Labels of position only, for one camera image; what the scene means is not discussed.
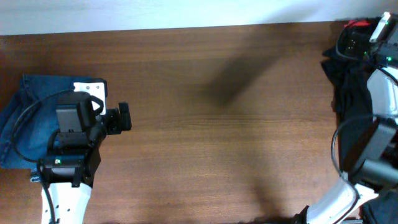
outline red object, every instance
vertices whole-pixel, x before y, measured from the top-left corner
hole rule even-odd
[[[366,27],[370,26],[371,24],[368,21],[349,21],[347,25],[344,27],[351,27],[351,26],[356,26],[356,27]]]

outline brown table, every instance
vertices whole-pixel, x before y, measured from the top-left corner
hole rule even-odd
[[[101,77],[108,107],[129,102],[132,130],[102,144],[85,223],[291,217],[337,178],[320,61],[340,25],[0,37],[0,105],[23,73]],[[0,170],[0,182],[0,222],[39,223],[29,171]]]

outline blue object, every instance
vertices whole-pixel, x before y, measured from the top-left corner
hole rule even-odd
[[[23,75],[21,89],[0,113],[0,165],[2,168],[31,169],[36,164],[22,160],[10,143],[12,128],[19,115],[33,102],[61,90],[73,89],[74,82],[87,82],[90,77]],[[59,128],[55,106],[58,96],[49,98],[34,108],[23,120],[16,134],[16,146],[30,159],[43,158],[47,141]]]

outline white plastic part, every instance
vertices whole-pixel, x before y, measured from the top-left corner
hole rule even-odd
[[[72,187],[72,183],[50,184],[50,196],[54,206],[55,220],[60,224],[81,224],[86,211],[86,206],[91,195],[91,187],[80,184],[80,187]],[[42,189],[43,214],[42,224],[49,224],[51,214],[50,207]]]
[[[359,206],[379,196],[373,189],[360,184],[354,186],[359,193],[359,200],[356,203],[355,211]],[[345,213],[353,206],[355,202],[355,191],[341,177],[331,190],[317,202],[308,208],[308,224],[334,224],[341,217],[341,223],[348,214]]]
[[[393,67],[383,69],[398,79],[398,69]],[[387,75],[380,70],[374,71],[368,79],[367,86],[374,114],[398,114],[398,86]]]
[[[383,16],[381,17],[379,24],[377,25],[376,29],[373,31],[373,34],[371,38],[369,39],[370,43],[375,43],[377,42],[377,38],[383,31],[384,27],[386,26],[388,20],[390,19],[391,14],[389,12],[385,12]]]
[[[101,115],[105,115],[106,114],[106,98],[105,98],[105,84],[98,82],[98,83],[79,83],[79,82],[75,82],[73,83],[73,86],[75,86],[75,90],[74,91],[84,91],[86,93],[89,93],[91,96],[95,96],[97,98],[99,98],[100,100],[102,100],[104,102],[104,109],[101,112]],[[95,103],[92,102],[93,104],[93,109],[96,110],[97,108],[99,108],[100,106]]]

